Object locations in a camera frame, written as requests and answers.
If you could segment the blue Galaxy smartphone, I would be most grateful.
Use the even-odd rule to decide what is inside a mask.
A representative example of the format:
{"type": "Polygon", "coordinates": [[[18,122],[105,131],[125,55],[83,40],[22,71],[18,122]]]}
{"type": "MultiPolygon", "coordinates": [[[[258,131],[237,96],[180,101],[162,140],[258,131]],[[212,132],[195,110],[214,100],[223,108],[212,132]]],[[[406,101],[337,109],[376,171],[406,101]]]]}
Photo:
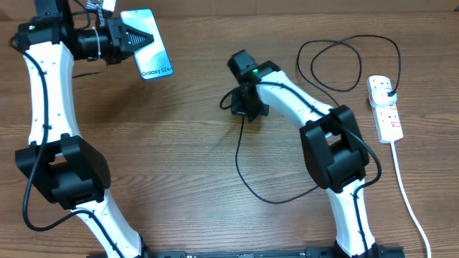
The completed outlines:
{"type": "Polygon", "coordinates": [[[124,24],[153,35],[154,42],[136,51],[133,56],[143,80],[154,80],[172,75],[172,68],[158,25],[150,9],[122,11],[124,24]]]}

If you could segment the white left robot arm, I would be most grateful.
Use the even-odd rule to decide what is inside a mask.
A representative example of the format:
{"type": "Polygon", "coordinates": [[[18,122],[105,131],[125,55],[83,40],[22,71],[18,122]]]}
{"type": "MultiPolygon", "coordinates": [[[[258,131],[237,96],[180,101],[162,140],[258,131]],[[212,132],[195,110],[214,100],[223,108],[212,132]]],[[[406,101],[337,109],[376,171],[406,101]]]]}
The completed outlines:
{"type": "Polygon", "coordinates": [[[36,15],[9,40],[24,57],[31,83],[29,145],[15,153],[26,189],[59,204],[67,218],[80,218],[106,257],[150,257],[151,250],[114,201],[105,157],[81,136],[72,70],[82,59],[118,64],[152,44],[153,36],[115,18],[114,1],[86,3],[87,24],[79,28],[67,1],[36,1],[35,8],[36,15]]]}

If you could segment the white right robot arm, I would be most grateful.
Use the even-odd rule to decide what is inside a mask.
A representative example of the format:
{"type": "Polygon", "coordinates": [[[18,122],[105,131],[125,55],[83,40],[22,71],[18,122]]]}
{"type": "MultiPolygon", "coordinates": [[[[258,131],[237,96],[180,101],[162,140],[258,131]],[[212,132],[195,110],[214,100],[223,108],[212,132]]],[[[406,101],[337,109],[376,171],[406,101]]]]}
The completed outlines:
{"type": "Polygon", "coordinates": [[[238,86],[227,109],[252,122],[276,109],[299,131],[307,171],[326,190],[336,223],[335,257],[376,257],[380,248],[369,228],[364,203],[365,168],[376,160],[363,141],[352,110],[331,107],[293,83],[274,62],[258,64],[246,50],[227,62],[238,86]]]}

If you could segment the white charger plug adapter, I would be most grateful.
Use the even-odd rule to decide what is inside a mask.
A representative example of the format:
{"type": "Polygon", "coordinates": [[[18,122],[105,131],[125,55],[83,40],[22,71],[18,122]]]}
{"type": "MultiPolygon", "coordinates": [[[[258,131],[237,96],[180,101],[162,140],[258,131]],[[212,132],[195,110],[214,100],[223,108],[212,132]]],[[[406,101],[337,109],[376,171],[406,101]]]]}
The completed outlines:
{"type": "Polygon", "coordinates": [[[369,91],[369,103],[373,108],[382,108],[395,104],[397,94],[388,88],[371,88],[369,91]]]}

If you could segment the white power strip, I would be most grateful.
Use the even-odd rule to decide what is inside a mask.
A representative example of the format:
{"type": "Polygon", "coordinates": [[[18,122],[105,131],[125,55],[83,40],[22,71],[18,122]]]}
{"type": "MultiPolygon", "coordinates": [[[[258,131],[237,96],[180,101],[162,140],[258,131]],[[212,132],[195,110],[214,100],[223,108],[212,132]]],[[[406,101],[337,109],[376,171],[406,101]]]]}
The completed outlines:
{"type": "MultiPolygon", "coordinates": [[[[371,88],[388,88],[392,84],[388,77],[373,75],[366,81],[368,93],[371,88]]],[[[399,119],[396,103],[385,107],[372,107],[374,124],[380,143],[394,143],[403,138],[402,125],[399,119]]]]}

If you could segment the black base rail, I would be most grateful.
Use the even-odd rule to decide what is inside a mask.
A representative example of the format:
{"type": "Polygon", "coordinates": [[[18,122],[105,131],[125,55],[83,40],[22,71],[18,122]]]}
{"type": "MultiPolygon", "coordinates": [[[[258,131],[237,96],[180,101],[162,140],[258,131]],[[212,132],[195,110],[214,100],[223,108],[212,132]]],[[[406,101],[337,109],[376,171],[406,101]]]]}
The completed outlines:
{"type": "MultiPolygon", "coordinates": [[[[153,258],[334,258],[346,257],[346,254],[338,247],[308,247],[305,250],[278,250],[261,252],[152,252],[147,251],[141,257],[153,258]]],[[[405,257],[401,247],[384,247],[376,245],[369,250],[369,254],[361,254],[359,257],[371,258],[403,258],[405,257]]]]}

